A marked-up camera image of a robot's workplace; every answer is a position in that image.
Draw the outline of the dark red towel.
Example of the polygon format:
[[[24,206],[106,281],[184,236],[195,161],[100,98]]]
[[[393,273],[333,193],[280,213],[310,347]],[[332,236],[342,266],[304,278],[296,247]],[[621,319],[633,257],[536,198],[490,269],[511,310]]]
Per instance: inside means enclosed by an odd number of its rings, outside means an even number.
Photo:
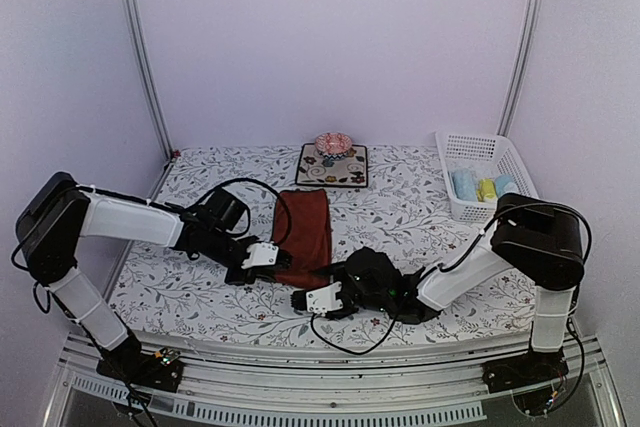
[[[275,274],[277,282],[313,290],[329,283],[319,270],[332,263],[329,201],[323,189],[282,191],[274,210],[272,238],[292,257],[289,268]]]

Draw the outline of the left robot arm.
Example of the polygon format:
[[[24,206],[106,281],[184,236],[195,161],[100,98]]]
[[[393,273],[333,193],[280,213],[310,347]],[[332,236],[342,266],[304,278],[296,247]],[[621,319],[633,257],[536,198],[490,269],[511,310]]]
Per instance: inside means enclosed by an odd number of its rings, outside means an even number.
[[[66,172],[54,174],[16,222],[18,245],[11,258],[19,269],[62,303],[72,319],[101,348],[128,381],[148,373],[148,359],[131,344],[126,325],[79,270],[75,252],[82,237],[146,242],[205,256],[239,274],[274,264],[278,248],[233,228],[245,205],[222,189],[212,199],[187,207],[160,205],[119,193],[81,186]]]

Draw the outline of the blue cartoon towel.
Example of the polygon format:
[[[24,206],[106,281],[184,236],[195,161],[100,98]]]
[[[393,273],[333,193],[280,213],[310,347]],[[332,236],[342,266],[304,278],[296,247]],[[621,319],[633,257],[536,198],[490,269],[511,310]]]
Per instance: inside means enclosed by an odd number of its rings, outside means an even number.
[[[515,181],[515,179],[509,174],[502,174],[496,177],[494,180],[494,187],[496,191],[497,198],[503,197],[505,194],[519,194],[520,189]]]

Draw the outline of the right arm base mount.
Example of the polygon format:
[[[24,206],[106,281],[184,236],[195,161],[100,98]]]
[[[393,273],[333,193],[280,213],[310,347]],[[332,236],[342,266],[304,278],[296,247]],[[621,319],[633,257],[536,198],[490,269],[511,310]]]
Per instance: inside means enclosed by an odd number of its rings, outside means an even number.
[[[496,393],[559,380],[568,372],[562,349],[555,353],[528,349],[523,354],[483,363],[482,381],[490,393]]]

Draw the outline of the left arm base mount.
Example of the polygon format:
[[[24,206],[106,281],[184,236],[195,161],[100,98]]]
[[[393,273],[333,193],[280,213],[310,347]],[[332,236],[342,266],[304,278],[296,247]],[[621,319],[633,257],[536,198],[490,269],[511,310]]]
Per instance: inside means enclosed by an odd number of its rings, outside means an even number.
[[[97,347],[101,355],[98,374],[120,380],[130,385],[176,393],[185,364],[179,350],[163,347],[153,353],[145,353],[135,334],[127,336],[114,348]]]

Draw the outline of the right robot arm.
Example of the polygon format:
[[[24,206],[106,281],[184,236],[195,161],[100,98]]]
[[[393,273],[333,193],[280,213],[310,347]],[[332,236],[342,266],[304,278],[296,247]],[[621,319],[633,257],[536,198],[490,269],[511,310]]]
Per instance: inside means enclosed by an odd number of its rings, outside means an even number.
[[[515,269],[536,289],[530,351],[516,369],[524,382],[537,383],[555,367],[591,245],[588,222],[575,209],[509,193],[476,236],[443,262],[403,274],[386,254],[364,247],[327,267],[330,284],[304,293],[302,307],[313,319],[342,319],[364,308],[388,314],[392,323],[418,325]]]

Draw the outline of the white plastic basket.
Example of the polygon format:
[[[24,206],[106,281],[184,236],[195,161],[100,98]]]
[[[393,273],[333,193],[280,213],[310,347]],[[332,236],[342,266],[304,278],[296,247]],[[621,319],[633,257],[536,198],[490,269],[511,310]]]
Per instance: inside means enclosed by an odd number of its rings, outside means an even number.
[[[520,194],[539,197],[519,152],[506,137],[438,131],[435,141],[454,220],[484,222],[495,212],[495,203],[484,203],[479,199],[468,202],[456,197],[450,174],[457,169],[469,169],[474,173],[477,190],[481,179],[494,180],[502,174],[509,174],[515,179]]]

